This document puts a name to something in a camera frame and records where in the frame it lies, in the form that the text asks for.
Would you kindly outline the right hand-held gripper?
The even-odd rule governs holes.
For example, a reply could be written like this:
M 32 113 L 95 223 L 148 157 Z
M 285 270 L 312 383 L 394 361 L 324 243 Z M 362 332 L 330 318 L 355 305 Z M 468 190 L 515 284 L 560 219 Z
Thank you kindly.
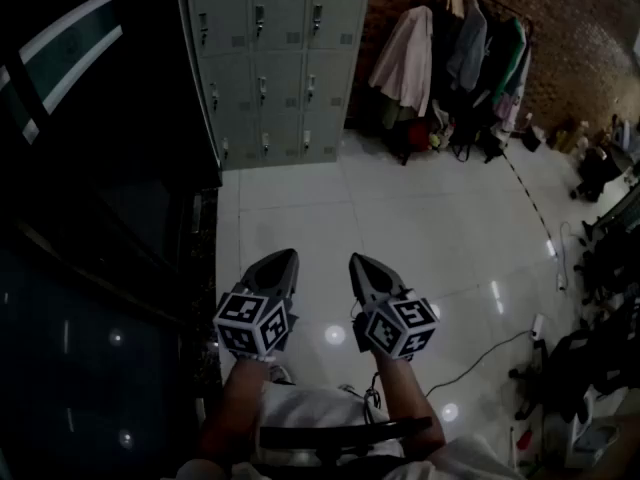
M 411 360 L 426 347 L 440 318 L 424 297 L 405 289 L 396 271 L 360 253 L 351 255 L 349 275 L 357 302 L 364 304 L 353 322 L 360 352 Z

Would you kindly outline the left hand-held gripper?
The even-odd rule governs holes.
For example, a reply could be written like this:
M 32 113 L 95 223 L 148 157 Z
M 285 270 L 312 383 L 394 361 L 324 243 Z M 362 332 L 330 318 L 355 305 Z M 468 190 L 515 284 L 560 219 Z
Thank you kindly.
M 296 290 L 299 255 L 293 248 L 271 253 L 252 264 L 240 280 L 246 289 L 273 289 L 276 296 L 225 292 L 213 323 L 218 341 L 236 359 L 274 362 L 299 317 L 290 299 Z

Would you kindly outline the grey metal locker cabinet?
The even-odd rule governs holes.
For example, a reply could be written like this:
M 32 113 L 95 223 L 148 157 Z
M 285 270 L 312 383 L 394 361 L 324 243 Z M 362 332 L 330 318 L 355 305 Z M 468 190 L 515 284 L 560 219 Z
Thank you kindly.
M 368 0 L 187 2 L 222 168 L 335 161 Z

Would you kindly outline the person's right forearm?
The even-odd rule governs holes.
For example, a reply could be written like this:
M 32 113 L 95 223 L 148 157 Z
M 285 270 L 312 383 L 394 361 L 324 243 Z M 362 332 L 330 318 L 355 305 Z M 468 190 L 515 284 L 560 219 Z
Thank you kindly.
M 391 419 L 420 419 L 428 417 L 431 426 L 402 441 L 404 454 L 413 461 L 426 460 L 446 444 L 441 423 L 431 404 L 424 396 L 409 361 L 391 359 L 374 351 L 387 412 Z

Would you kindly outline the person's left forearm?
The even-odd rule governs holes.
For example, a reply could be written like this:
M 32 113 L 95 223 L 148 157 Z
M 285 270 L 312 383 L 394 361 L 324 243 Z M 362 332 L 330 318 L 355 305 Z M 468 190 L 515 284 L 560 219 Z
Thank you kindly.
M 251 454 L 264 387 L 278 373 L 278 369 L 279 365 L 275 362 L 252 359 L 236 361 L 221 398 L 201 427 L 198 458 L 228 470 Z

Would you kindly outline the person's white shirt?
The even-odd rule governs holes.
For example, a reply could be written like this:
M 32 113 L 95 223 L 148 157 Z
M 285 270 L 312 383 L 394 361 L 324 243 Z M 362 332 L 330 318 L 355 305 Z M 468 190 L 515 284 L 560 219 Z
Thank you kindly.
M 269 383 L 263 391 L 260 423 L 301 429 L 361 425 L 364 401 L 337 388 Z M 499 460 L 479 435 L 457 438 L 422 461 L 410 461 L 397 440 L 373 446 L 361 458 L 347 455 L 335 468 L 322 467 L 309 451 L 268 450 L 256 445 L 250 459 L 226 471 L 206 459 L 192 459 L 176 480 L 525 480 Z

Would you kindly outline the red bag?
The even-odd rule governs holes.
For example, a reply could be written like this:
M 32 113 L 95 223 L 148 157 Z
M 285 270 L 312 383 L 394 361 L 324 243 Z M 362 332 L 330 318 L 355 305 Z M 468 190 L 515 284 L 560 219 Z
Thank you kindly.
M 430 150 L 430 131 L 427 122 L 424 120 L 411 121 L 407 129 L 407 139 L 412 153 Z

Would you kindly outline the dark glass door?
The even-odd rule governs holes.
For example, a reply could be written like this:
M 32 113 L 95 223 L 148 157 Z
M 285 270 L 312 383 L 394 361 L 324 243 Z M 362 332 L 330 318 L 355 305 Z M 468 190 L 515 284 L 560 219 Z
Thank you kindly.
M 187 0 L 0 0 L 0 480 L 172 477 L 218 184 Z

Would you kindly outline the pale pink hanging garment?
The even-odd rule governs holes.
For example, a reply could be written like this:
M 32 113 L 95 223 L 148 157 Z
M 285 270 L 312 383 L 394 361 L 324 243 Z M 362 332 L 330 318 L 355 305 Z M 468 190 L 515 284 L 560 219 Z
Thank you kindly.
M 524 97 L 530 64 L 531 48 L 527 46 L 495 107 L 499 122 L 492 127 L 492 134 L 502 142 L 505 142 L 515 129 L 516 119 Z

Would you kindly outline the black hanging garment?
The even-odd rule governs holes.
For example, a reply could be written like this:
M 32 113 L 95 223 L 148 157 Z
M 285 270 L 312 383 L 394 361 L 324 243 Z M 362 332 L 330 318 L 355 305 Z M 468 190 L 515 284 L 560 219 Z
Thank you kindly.
M 432 76 L 431 99 L 439 108 L 448 113 L 449 119 L 456 114 L 456 107 L 463 98 L 460 89 L 452 89 L 455 79 L 447 70 L 447 63 L 455 50 L 455 44 L 464 24 L 464 20 L 446 10 L 443 4 L 437 4 L 433 14 L 432 36 Z

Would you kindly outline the black office chair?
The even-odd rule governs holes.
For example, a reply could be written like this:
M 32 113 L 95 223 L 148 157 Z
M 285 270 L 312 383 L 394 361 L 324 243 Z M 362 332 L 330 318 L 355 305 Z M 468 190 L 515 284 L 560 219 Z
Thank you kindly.
M 593 388 L 609 395 L 621 388 L 640 388 L 640 331 L 607 322 L 599 329 L 578 330 L 563 337 L 549 352 L 544 340 L 537 370 L 512 369 L 509 377 L 524 383 L 526 397 L 514 418 L 528 419 L 536 407 L 557 413 L 566 423 L 589 418 L 585 395 Z
M 583 253 L 573 270 L 582 276 L 582 305 L 600 304 L 640 286 L 640 238 L 610 233 Z

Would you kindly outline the black backpack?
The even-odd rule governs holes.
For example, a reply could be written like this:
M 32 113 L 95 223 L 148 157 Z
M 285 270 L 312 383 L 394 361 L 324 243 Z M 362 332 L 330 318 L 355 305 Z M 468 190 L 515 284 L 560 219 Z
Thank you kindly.
M 600 147 L 590 147 L 581 161 L 578 174 L 581 182 L 570 192 L 572 199 L 598 201 L 607 183 L 618 178 L 622 171 L 611 154 Z

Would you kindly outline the grey hanging jacket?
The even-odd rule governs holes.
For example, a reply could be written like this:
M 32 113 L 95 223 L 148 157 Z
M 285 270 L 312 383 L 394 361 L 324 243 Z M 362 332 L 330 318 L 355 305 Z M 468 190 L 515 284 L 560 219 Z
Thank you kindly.
M 447 61 L 452 90 L 471 92 L 477 84 L 485 57 L 488 24 L 477 0 L 471 0 L 452 55 Z

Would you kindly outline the green hanging garment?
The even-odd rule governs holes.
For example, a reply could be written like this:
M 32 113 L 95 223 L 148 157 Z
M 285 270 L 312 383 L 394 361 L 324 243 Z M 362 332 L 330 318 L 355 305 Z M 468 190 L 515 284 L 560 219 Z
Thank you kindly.
M 496 105 L 501 99 L 504 90 L 515 73 L 526 47 L 526 31 L 517 18 L 511 18 L 506 22 L 506 45 L 501 48 L 502 59 L 499 62 L 500 76 L 495 85 L 492 103 Z

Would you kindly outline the black metal clothes rack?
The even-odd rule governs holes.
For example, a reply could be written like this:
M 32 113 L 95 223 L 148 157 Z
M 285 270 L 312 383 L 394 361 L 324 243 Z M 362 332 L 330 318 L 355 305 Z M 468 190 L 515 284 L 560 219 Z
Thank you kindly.
M 471 0 L 464 0 L 465 17 L 470 1 Z M 492 103 L 492 97 L 495 85 L 500 76 L 499 62 L 502 59 L 500 50 L 506 45 L 506 22 L 511 18 L 517 18 L 524 26 L 527 39 L 526 47 L 529 46 L 531 48 L 531 62 L 534 23 L 533 20 L 524 13 L 513 9 L 499 0 L 477 1 L 484 16 L 486 17 L 488 31 L 485 44 L 485 57 L 476 87 L 471 92 L 466 92 L 464 89 L 460 89 L 463 98 L 460 101 L 460 104 L 456 107 L 456 114 L 452 119 L 449 119 L 448 113 L 442 111 L 439 108 L 438 103 L 434 100 L 433 106 L 439 115 L 445 118 L 443 133 L 446 138 L 443 140 L 443 145 L 450 149 L 450 139 L 455 130 L 455 122 L 458 119 L 469 115 L 478 117 L 480 129 L 476 136 L 476 142 L 471 146 L 471 148 L 473 146 L 478 147 L 484 154 L 485 161 L 489 163 L 493 159 L 504 154 L 504 150 L 506 149 L 509 139 L 516 131 L 515 124 L 514 131 L 505 142 L 500 141 L 492 134 L 492 127 L 499 122 L 499 118 L 495 113 L 495 107 L 498 103 L 494 105 Z M 447 0 L 431 0 L 431 2 L 434 4 L 434 9 L 437 4 L 443 4 L 446 9 Z

